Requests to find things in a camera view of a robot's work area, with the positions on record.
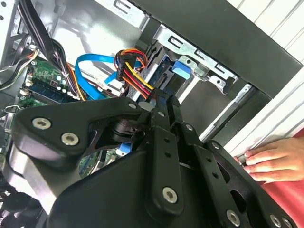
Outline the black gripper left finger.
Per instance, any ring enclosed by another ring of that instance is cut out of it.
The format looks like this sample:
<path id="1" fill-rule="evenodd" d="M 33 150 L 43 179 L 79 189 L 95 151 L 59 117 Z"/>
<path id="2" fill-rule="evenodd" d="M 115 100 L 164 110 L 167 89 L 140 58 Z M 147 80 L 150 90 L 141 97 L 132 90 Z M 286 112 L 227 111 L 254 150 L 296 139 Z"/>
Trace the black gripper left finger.
<path id="1" fill-rule="evenodd" d="M 50 215 L 58 197 L 84 179 L 78 166 L 85 156 L 123 142 L 132 144 L 129 154 L 159 149 L 178 154 L 168 99 L 157 93 L 154 96 L 151 110 L 128 97 L 117 97 L 20 111 L 14 118 L 8 155 L 10 167 L 22 178 L 15 187 L 28 186 Z"/>

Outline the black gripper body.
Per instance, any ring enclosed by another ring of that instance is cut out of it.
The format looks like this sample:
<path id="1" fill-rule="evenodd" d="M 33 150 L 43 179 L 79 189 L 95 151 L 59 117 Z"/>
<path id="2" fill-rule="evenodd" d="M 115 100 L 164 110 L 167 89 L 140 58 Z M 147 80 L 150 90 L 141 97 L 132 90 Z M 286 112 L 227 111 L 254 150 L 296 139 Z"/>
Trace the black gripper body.
<path id="1" fill-rule="evenodd" d="M 217 174 L 191 170 L 177 152 L 135 152 L 68 187 L 49 228 L 225 228 L 211 192 Z"/>

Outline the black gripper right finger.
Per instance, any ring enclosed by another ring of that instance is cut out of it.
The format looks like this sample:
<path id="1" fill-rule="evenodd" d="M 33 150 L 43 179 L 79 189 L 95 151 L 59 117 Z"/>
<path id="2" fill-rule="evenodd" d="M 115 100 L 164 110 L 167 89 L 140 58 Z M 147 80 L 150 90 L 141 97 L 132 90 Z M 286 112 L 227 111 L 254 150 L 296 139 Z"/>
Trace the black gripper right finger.
<path id="1" fill-rule="evenodd" d="M 177 135 L 185 198 L 176 228 L 294 228 L 291 217 L 216 141 L 202 143 L 183 121 L 176 97 L 167 101 Z"/>

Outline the person's right hand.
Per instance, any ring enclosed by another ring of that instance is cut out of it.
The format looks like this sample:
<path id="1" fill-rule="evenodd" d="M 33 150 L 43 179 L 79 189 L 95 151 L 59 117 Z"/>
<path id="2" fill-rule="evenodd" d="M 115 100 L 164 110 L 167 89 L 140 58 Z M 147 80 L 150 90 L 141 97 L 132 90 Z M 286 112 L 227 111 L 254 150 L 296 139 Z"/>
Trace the person's right hand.
<path id="1" fill-rule="evenodd" d="M 247 151 L 244 169 L 256 181 L 304 179 L 304 139 L 287 138 Z"/>

